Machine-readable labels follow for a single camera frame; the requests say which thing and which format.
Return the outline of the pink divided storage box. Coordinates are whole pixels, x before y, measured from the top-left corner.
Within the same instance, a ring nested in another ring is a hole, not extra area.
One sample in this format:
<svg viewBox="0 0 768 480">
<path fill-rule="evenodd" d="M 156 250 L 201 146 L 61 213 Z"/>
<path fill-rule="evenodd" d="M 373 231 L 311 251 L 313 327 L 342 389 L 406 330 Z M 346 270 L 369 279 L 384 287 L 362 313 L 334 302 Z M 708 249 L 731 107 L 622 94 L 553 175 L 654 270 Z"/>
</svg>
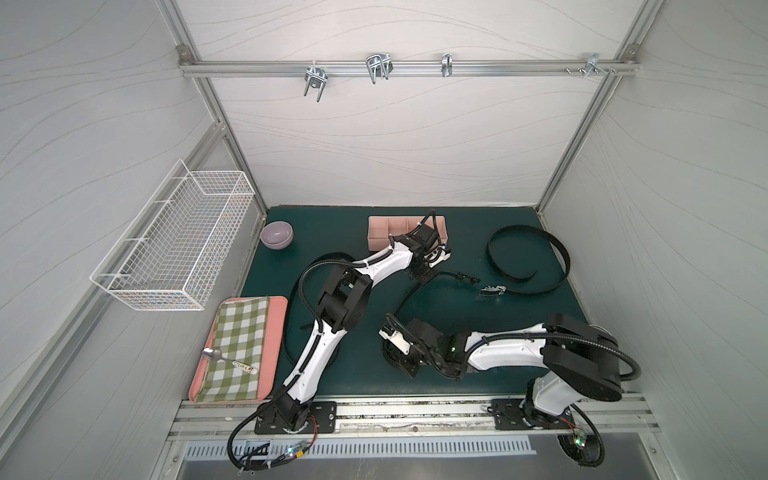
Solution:
<svg viewBox="0 0 768 480">
<path fill-rule="evenodd" d="M 417 227 L 417 224 L 423 219 L 419 216 L 369 216 L 367 243 L 371 252 L 378 252 L 390 245 L 389 237 L 400 237 L 408 234 Z M 444 216 L 436 216 L 437 232 L 440 240 L 447 243 L 448 234 L 446 220 Z M 430 228 L 435 227 L 431 216 L 423 222 Z M 419 248 L 415 240 L 395 240 L 403 243 L 409 249 Z"/>
</svg>

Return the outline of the long black belt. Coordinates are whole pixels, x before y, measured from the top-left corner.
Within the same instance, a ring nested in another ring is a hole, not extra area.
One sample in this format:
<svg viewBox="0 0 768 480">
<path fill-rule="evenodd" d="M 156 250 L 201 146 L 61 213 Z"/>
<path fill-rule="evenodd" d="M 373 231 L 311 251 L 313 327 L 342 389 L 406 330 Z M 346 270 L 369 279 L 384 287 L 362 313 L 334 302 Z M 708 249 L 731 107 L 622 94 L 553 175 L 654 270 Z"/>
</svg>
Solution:
<svg viewBox="0 0 768 480">
<path fill-rule="evenodd" d="M 399 304 L 395 308 L 394 316 L 399 316 L 403 312 L 403 310 L 406 308 L 406 306 L 410 303 L 410 301 L 414 297 L 416 297 L 420 292 L 423 292 L 423 291 L 431 292 L 432 290 L 437 291 L 437 290 L 443 289 L 445 287 L 445 284 L 449 281 L 453 283 L 459 283 L 462 285 L 476 286 L 481 281 L 481 279 L 474 275 L 470 275 L 470 274 L 462 273 L 458 271 L 438 271 L 426 283 L 417 282 L 408 290 L 408 292 L 405 294 L 403 299 L 399 302 Z"/>
</svg>

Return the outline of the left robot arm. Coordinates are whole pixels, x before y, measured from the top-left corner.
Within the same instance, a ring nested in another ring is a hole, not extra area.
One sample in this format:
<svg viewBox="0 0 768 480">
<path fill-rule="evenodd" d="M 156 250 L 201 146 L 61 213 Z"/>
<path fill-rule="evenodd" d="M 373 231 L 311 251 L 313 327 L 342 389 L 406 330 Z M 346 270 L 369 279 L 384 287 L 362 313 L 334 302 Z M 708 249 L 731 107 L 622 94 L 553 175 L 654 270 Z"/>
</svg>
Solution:
<svg viewBox="0 0 768 480">
<path fill-rule="evenodd" d="M 295 367 L 274 396 L 279 416 L 293 425 L 305 420 L 322 373 L 343 337 L 362 319 L 375 286 L 400 271 L 425 284 L 437 274 L 436 266 L 450 256 L 437 216 L 431 211 L 412 230 L 391 235 L 384 249 L 364 259 L 327 259 L 307 267 L 298 279 L 297 292 L 314 324 Z M 305 280 L 326 265 L 332 269 L 319 301 L 312 303 L 304 292 Z"/>
</svg>

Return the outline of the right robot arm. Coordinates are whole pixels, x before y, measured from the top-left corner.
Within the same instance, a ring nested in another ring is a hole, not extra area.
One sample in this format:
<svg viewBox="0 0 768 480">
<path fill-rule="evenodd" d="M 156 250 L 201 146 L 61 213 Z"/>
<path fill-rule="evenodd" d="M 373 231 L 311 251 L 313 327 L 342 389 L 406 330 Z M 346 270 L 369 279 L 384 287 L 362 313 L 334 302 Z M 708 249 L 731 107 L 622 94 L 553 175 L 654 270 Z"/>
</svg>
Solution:
<svg viewBox="0 0 768 480">
<path fill-rule="evenodd" d="M 583 398 L 621 400 L 622 383 L 642 374 L 610 333 L 564 314 L 520 330 L 452 335 L 418 319 L 404 324 L 388 314 L 379 335 L 385 358 L 410 377 L 423 366 L 456 381 L 502 367 L 546 369 L 547 374 L 529 382 L 518 406 L 523 424 L 533 429 L 561 419 Z"/>
</svg>

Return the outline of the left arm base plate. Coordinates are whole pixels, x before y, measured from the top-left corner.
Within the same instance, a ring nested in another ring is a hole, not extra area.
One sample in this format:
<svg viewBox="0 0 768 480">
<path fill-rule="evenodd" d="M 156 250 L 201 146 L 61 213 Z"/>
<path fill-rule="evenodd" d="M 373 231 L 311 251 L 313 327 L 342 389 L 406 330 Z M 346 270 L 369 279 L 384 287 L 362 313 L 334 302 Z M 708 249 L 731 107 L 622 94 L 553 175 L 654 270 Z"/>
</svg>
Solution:
<svg viewBox="0 0 768 480">
<path fill-rule="evenodd" d="M 333 433 L 338 404 L 333 401 L 312 401 L 299 405 L 290 397 L 271 402 L 255 420 L 256 434 Z"/>
</svg>

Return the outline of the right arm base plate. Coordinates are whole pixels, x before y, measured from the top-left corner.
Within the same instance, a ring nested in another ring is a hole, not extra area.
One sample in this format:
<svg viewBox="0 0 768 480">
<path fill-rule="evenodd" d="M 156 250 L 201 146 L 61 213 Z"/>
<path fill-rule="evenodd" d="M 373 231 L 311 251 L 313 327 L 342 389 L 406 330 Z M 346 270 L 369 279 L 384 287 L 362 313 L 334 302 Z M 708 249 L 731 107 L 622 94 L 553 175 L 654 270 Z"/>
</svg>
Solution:
<svg viewBox="0 0 768 480">
<path fill-rule="evenodd" d="M 537 410 L 528 399 L 493 399 L 486 409 L 496 430 L 552 430 L 575 427 L 571 412 L 566 409 L 555 416 Z"/>
</svg>

